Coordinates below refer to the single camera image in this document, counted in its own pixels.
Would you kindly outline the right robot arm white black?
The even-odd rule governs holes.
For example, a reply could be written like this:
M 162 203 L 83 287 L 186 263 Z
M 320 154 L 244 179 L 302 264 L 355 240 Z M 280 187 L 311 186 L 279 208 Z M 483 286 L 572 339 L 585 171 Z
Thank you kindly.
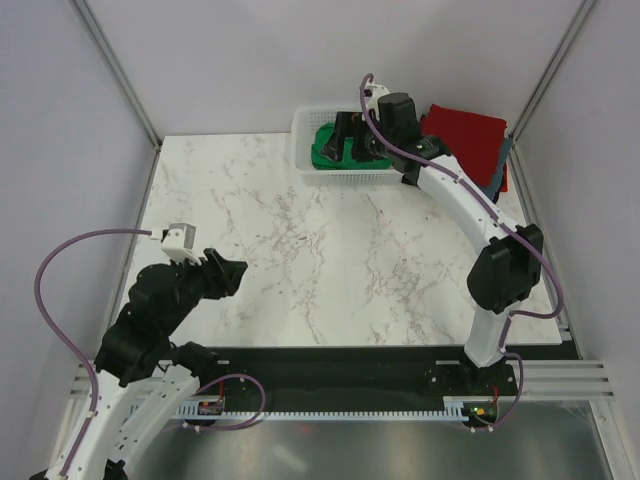
M 476 304 L 464 344 L 469 362 L 458 368 L 467 392 L 483 392 L 494 381 L 492 365 L 505 355 L 510 315 L 541 275 L 543 235 L 499 213 L 464 172 L 450 148 L 421 132 L 413 99 L 406 93 L 378 94 L 368 87 L 364 112 L 339 111 L 316 132 L 314 165 L 323 169 L 377 163 L 395 169 L 405 184 L 430 195 L 453 218 L 477 254 L 467 276 Z

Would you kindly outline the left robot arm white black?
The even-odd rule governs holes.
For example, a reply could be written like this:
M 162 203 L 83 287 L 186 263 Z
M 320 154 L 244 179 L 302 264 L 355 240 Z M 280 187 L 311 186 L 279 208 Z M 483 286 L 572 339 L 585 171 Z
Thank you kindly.
M 94 360 L 80 362 L 90 393 L 74 439 L 38 479 L 126 479 L 180 404 L 219 382 L 217 356 L 170 337 L 203 300 L 237 293 L 248 268 L 208 248 L 143 268 Z

